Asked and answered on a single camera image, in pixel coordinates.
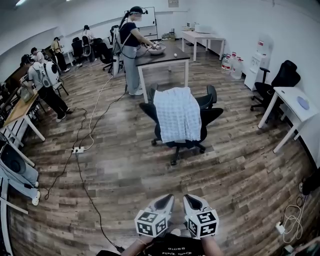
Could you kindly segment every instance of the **ceiling light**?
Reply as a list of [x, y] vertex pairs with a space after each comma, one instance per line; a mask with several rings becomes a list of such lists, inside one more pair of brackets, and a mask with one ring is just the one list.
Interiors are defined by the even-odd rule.
[[20, 5], [22, 5], [25, 1], [27, 1], [27, 0], [19, 0], [19, 2], [17, 2], [17, 3], [15, 4], [15, 6], [20, 6]]

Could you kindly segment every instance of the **table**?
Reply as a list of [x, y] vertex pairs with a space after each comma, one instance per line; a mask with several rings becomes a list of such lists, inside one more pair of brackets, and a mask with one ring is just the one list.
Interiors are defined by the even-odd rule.
[[69, 50], [69, 51], [63, 53], [63, 55], [68, 55], [68, 58], [69, 58], [71, 67], [74, 66], [73, 63], [72, 63], [72, 59], [71, 59], [71, 57], [70, 57], [70, 53], [72, 53], [72, 52], [73, 52], [73, 50]]
[[[189, 55], [181, 51], [178, 47], [175, 46], [173, 42], [165, 42], [165, 51], [161, 55], [151, 55], [147, 52], [145, 55], [136, 58], [135, 65], [138, 68], [144, 102], [148, 103], [148, 96], [146, 90], [145, 79], [143, 75], [143, 69], [145, 68], [156, 68], [161, 66], [170, 67], [172, 64], [184, 63], [184, 86], [188, 86], [189, 82]], [[140, 51], [138, 51], [137, 56], [143, 53], [146, 49], [142, 47]]]
[[[288, 110], [284, 112], [284, 114], [281, 117], [281, 120], [283, 120], [286, 115], [288, 114], [289, 110], [291, 110], [296, 117], [299, 119], [299, 122], [294, 123], [292, 128], [289, 130], [287, 135], [281, 140], [278, 146], [273, 150], [274, 153], [277, 153], [279, 149], [288, 141], [288, 139], [292, 136], [292, 134], [297, 130], [298, 128], [302, 128], [303, 125], [306, 123], [306, 121], [313, 116], [317, 115], [319, 113], [318, 108], [308, 99], [308, 97], [299, 89], [296, 87], [274, 87], [275, 93], [272, 97], [272, 100], [264, 113], [258, 128], [262, 128], [265, 124], [272, 108], [274, 107], [277, 98], [279, 97], [288, 107]], [[304, 109], [297, 100], [297, 97], [300, 96], [303, 99], [307, 100], [309, 102], [309, 109]]]
[[194, 44], [193, 48], [193, 61], [197, 58], [197, 42], [200, 40], [206, 40], [205, 51], [208, 51], [208, 44], [211, 44], [211, 40], [221, 41], [219, 60], [222, 59], [225, 50], [226, 39], [217, 37], [214, 34], [198, 33], [195, 31], [182, 31], [182, 51], [185, 51], [185, 40]]
[[[42, 141], [45, 141], [46, 138], [38, 131], [38, 129], [35, 127], [35, 125], [32, 123], [32, 121], [30, 120], [30, 118], [28, 117], [28, 112], [31, 108], [31, 106], [33, 105], [33, 103], [36, 101], [36, 99], [38, 98], [38, 92], [34, 89], [34, 96], [27, 102], [25, 103], [23, 101], [23, 99], [19, 99], [19, 101], [17, 102], [17, 104], [14, 106], [13, 110], [11, 111], [11, 113], [9, 114], [8, 118], [5, 120], [4, 124], [3, 124], [3, 129], [6, 128], [8, 130], [8, 132], [11, 134], [11, 136], [17, 140], [19, 142], [19, 144], [23, 147], [24, 144], [16, 137], [16, 135], [11, 131], [11, 129], [9, 128], [9, 125], [12, 124], [13, 122], [17, 121], [18, 119], [24, 119], [27, 124], [31, 127], [31, 129], [39, 136], [39, 138]], [[18, 153], [19, 155], [32, 167], [35, 166], [35, 164], [29, 159], [27, 158], [12, 142], [10, 139], [8, 139], [9, 144], [11, 147], [13, 147]]]

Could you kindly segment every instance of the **gray pants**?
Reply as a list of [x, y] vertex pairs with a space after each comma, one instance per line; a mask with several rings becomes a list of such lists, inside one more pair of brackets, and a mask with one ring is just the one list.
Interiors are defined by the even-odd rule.
[[137, 48], [125, 45], [122, 49], [122, 58], [125, 69], [126, 84], [128, 85], [128, 91], [130, 94], [135, 94], [139, 86], [139, 71], [136, 66]]

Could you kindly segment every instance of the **round blue object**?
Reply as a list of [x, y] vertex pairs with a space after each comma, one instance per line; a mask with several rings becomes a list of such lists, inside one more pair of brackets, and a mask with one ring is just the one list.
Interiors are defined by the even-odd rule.
[[309, 102], [306, 101], [304, 98], [298, 96], [297, 97], [298, 103], [303, 107], [305, 110], [308, 110], [310, 108]]

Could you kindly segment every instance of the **black t-shirt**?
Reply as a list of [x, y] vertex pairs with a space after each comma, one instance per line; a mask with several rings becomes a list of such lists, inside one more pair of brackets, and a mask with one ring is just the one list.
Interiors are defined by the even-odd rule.
[[145, 249], [144, 256], [202, 256], [204, 250], [200, 240], [166, 234], [157, 237], [151, 246]]
[[[137, 28], [137, 26], [133, 22], [128, 22], [122, 26], [122, 28], [120, 29], [121, 44], [124, 43], [124, 41], [127, 39], [128, 35], [131, 33], [131, 31], [136, 28]], [[139, 43], [138, 39], [133, 34], [131, 34], [124, 45], [137, 47], [138, 45], [140, 45], [140, 43]]]

